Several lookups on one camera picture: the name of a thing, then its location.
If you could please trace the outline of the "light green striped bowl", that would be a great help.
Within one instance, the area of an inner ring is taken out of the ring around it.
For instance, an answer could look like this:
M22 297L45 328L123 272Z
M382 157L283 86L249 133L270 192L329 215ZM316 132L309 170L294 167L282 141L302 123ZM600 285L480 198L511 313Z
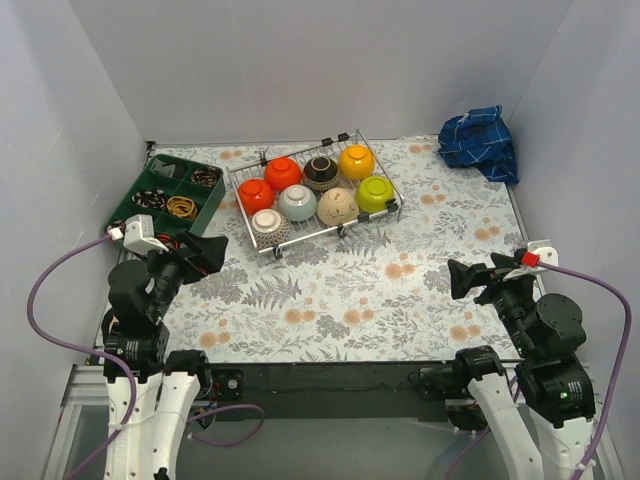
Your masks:
M304 185L291 185L284 189L278 198L280 213L292 222L311 219L316 213L316 208L315 194Z

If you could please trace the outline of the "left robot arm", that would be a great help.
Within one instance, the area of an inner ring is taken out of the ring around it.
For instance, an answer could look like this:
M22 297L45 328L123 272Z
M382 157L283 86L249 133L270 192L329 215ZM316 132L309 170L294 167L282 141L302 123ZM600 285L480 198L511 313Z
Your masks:
M127 260L108 276L103 375L109 400L107 479L173 479L187 416L213 377L202 350L168 353L163 323L181 287L219 272L225 236L179 234L178 249Z

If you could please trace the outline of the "beige bowl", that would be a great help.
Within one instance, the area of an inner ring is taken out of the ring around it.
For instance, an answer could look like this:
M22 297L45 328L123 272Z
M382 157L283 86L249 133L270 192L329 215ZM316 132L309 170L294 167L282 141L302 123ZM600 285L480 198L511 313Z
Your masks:
M317 215L327 226L337 226L356 219L359 207L351 193L335 187L326 191L318 201Z

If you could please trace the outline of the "lime green bowl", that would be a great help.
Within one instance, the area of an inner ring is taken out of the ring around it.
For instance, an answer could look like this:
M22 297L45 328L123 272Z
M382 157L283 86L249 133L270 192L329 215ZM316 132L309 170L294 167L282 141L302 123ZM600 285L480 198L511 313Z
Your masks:
M387 208L387 202L394 198L394 187L383 176L369 176L363 179L355 194L361 211L376 213Z

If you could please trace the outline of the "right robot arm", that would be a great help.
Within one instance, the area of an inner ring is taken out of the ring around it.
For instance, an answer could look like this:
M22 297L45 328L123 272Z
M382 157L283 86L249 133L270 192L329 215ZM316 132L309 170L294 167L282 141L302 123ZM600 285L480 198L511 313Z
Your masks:
M452 366L454 389L473 397L486 418L512 479L569 479L589 473L583 455L596 408L592 382L577 359L586 340L582 311L561 294L534 296L535 274L525 250L494 253L493 264L449 260L451 296L480 289L478 305L491 305L521 358L515 380L536 432L529 433L510 392L507 373L489 346L463 349Z

